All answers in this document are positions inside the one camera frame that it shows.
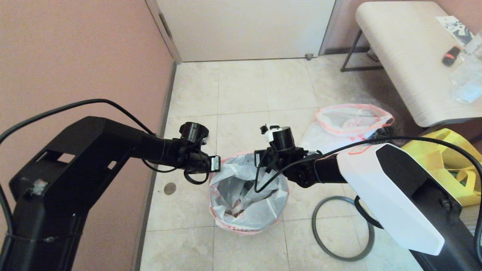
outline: table top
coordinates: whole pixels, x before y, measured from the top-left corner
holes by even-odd
[[[482,117],[482,99],[464,105],[450,96],[449,74],[461,60],[451,67],[442,64],[458,44],[436,16],[447,13],[436,3],[418,1],[366,2],[356,12],[371,48],[422,127]]]

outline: door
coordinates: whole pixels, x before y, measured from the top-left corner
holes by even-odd
[[[183,61],[318,55],[335,0],[157,0]]]

